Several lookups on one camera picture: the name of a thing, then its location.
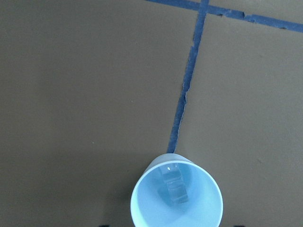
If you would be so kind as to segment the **clear ice cube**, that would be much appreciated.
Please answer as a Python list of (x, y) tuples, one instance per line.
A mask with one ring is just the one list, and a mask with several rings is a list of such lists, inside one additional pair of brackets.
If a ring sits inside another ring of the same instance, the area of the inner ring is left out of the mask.
[(178, 163), (168, 163), (160, 166), (160, 173), (169, 190), (185, 186)]

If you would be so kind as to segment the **light blue cup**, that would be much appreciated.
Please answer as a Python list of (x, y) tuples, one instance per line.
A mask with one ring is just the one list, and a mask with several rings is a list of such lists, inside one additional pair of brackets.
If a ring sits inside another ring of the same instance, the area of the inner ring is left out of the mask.
[[(185, 186), (169, 190), (160, 166), (178, 163)], [(218, 227), (223, 198), (213, 177), (187, 158), (167, 153), (156, 157), (136, 183), (130, 202), (136, 227)]]

